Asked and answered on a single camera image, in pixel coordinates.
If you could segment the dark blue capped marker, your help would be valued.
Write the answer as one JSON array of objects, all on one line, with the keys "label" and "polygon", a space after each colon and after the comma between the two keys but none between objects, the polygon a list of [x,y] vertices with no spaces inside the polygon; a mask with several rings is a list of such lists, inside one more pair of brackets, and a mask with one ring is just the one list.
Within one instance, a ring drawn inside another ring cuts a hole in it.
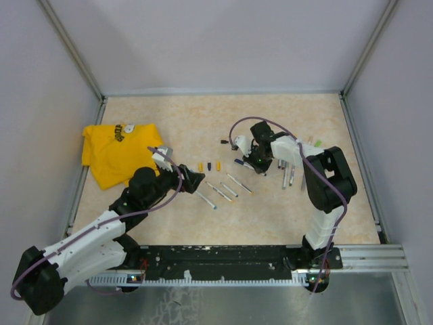
[{"label": "dark blue capped marker", "polygon": [[254,171],[256,174],[258,174],[258,175],[262,175],[262,176],[267,176],[267,174],[265,173],[265,172],[257,172],[255,169],[254,169],[254,167],[252,167],[251,165],[249,165],[248,163],[246,163],[246,162],[244,162],[244,161],[242,161],[242,160],[240,160],[240,159],[235,159],[234,160],[234,163],[236,163],[236,164],[238,164],[238,165],[240,165],[240,166],[243,166],[243,167],[245,167],[245,168],[247,168],[247,169],[249,169],[249,170],[251,170],[251,171]]}]

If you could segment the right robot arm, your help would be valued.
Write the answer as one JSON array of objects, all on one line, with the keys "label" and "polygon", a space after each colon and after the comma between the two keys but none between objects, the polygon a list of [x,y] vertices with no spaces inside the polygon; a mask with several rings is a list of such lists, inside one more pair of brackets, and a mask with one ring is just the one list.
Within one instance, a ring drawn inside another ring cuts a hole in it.
[{"label": "right robot arm", "polygon": [[258,174],[266,173],[273,160],[283,160],[304,171],[308,197],[315,208],[311,226],[304,235],[308,243],[302,251],[303,262],[319,267],[326,260],[325,247],[347,212],[357,184],[341,148],[322,149],[301,142],[287,132],[275,133],[266,121],[250,128],[251,136],[237,136],[233,146],[240,149],[243,161]]}]

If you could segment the blue eraser-cap white marker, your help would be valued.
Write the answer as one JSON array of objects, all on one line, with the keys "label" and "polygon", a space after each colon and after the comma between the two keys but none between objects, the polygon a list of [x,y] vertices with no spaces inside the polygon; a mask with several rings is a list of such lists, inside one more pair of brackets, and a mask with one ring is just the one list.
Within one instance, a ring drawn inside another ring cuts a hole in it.
[{"label": "blue eraser-cap white marker", "polygon": [[230,194],[232,194],[234,197],[238,197],[238,194],[232,190],[227,184],[220,182],[221,186],[223,186]]}]

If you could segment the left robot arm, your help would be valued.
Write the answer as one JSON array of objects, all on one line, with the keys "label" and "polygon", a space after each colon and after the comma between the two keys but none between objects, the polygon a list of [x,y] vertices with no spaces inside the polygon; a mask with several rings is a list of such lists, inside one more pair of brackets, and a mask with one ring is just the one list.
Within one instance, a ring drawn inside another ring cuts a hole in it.
[{"label": "left robot arm", "polygon": [[193,194],[203,173],[185,165],[167,171],[142,167],[134,173],[121,196],[95,221],[73,235],[39,250],[32,246],[21,256],[10,295],[24,301],[36,316],[51,311],[73,288],[112,268],[136,267],[139,245],[128,231],[149,213],[165,207],[167,194]]}]

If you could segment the yellow capped clear pen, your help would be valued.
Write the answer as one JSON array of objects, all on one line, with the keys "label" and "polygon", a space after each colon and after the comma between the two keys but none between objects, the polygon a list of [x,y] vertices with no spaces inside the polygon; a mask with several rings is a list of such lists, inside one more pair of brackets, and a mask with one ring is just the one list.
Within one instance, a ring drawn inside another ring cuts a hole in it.
[{"label": "yellow capped clear pen", "polygon": [[253,195],[253,192],[247,188],[240,180],[238,180],[237,178],[235,178],[234,176],[226,173],[226,175],[228,176],[229,179],[231,179],[233,182],[235,182],[238,186],[240,186],[243,190],[247,191],[247,193]]}]

